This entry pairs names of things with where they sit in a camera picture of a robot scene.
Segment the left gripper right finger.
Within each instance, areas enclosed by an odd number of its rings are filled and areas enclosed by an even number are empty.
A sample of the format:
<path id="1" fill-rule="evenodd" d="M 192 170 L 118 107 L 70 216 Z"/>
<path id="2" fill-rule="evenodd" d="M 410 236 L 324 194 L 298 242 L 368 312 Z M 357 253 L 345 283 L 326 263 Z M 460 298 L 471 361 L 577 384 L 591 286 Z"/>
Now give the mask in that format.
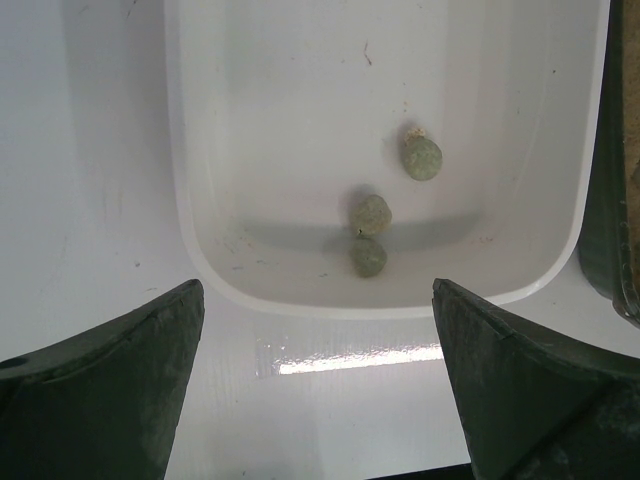
<path id="1" fill-rule="evenodd" d="M 475 478 L 638 478 L 638 359 L 450 280 L 435 280 L 433 309 Z"/>

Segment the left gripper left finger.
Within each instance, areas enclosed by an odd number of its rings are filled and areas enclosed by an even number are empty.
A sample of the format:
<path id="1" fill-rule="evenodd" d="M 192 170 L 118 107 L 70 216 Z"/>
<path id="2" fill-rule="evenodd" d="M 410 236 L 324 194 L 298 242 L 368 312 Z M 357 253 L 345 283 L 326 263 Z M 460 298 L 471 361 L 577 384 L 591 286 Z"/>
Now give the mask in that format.
<path id="1" fill-rule="evenodd" d="M 164 478 L 203 324 L 192 279 L 2 361 L 2 478 Z"/>

